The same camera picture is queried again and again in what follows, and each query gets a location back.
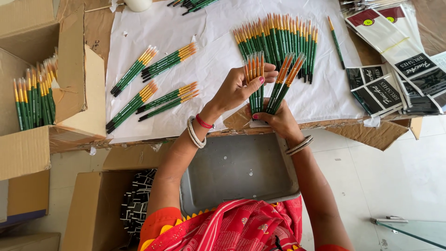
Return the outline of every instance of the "white tiled floor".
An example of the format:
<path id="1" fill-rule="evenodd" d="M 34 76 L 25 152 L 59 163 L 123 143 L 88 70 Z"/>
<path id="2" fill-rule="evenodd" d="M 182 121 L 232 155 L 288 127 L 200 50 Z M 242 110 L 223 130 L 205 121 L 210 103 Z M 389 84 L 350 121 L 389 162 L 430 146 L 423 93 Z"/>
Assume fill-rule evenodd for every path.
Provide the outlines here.
<path id="1" fill-rule="evenodd" d="M 423 241 L 370 223 L 370 217 L 403 216 L 446 222 L 446 115 L 423 120 L 421 138 L 409 132 L 385 152 L 325 130 L 307 130 L 312 149 L 327 177 L 346 230 L 358 251 L 440 251 Z M 28 231 L 56 231 L 62 236 L 77 173 L 100 170 L 109 151 L 95 156 L 70 152 L 51 157 L 49 215 Z M 314 250 L 308 213 L 303 213 L 302 245 Z"/>

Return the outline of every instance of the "metal tray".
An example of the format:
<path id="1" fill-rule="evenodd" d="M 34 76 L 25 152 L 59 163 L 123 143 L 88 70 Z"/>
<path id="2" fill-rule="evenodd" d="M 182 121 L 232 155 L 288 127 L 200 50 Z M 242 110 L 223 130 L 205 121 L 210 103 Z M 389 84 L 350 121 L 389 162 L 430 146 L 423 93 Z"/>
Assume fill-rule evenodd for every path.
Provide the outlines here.
<path id="1" fill-rule="evenodd" d="M 287 148 L 276 134 L 208 138 L 181 179 L 182 213 L 234 199 L 276 203 L 297 198 L 299 184 Z"/>

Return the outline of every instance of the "woman's left hand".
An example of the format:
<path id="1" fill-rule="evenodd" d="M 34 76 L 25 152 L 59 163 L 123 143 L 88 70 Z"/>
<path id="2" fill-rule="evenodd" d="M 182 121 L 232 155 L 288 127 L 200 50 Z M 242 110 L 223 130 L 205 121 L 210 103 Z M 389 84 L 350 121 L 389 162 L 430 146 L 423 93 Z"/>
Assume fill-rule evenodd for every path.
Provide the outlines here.
<path id="1" fill-rule="evenodd" d="M 258 90 L 262 84 L 274 83 L 274 78 L 279 75 L 279 72 L 275 69 L 275 65 L 265 63 L 265 77 L 257 77 L 247 84 L 243 67 L 232 68 L 222 86 L 208 104 L 212 105 L 219 113 L 236 108 Z"/>

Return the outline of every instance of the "silver bangle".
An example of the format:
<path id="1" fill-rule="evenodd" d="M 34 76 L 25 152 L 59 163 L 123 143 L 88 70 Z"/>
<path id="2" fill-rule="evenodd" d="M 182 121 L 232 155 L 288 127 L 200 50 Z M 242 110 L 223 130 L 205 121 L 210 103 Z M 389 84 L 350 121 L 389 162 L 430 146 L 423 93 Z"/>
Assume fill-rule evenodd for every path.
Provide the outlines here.
<path id="1" fill-rule="evenodd" d="M 197 135 L 195 134 L 194 128 L 192 126 L 192 121 L 195 119 L 194 116 L 190 116 L 187 120 L 187 131 L 189 132 L 189 137 L 192 142 L 200 149 L 202 149 L 206 145 L 206 137 L 204 137 L 203 142 L 201 142 Z"/>
<path id="2" fill-rule="evenodd" d="M 291 156 L 293 154 L 296 154 L 297 152 L 301 151 L 305 147 L 309 146 L 311 143 L 313 143 L 314 138 L 311 135 L 308 135 L 305 137 L 304 142 L 300 143 L 299 145 L 295 146 L 293 149 L 288 149 L 285 153 L 288 156 Z"/>

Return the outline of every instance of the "woman's hand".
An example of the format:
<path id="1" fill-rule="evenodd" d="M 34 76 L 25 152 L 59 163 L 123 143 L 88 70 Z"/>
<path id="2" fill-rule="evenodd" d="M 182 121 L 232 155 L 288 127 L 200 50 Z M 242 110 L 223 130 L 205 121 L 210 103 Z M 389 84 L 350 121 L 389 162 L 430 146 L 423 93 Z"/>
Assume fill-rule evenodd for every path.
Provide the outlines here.
<path id="1" fill-rule="evenodd" d="M 257 77 L 248 84 L 245 81 L 243 68 L 233 68 L 229 71 L 222 86 L 208 103 L 220 114 L 232 110 L 241 105 L 251 96 L 262 84 L 274 83 L 279 72 L 275 71 L 276 66 L 265 63 L 265 77 Z"/>
<path id="2" fill-rule="evenodd" d="M 268 102 L 269 98 L 264 98 L 264 108 L 267 107 Z M 301 129 L 294 119 L 293 114 L 288 108 L 285 100 L 281 102 L 275 115 L 271 115 L 269 113 L 255 113 L 252 115 L 249 104 L 245 108 L 245 112 L 254 119 L 260 119 L 268 122 L 271 128 L 273 128 L 281 138 L 286 139 L 288 142 L 303 142 L 305 140 L 305 137 L 302 134 Z"/>

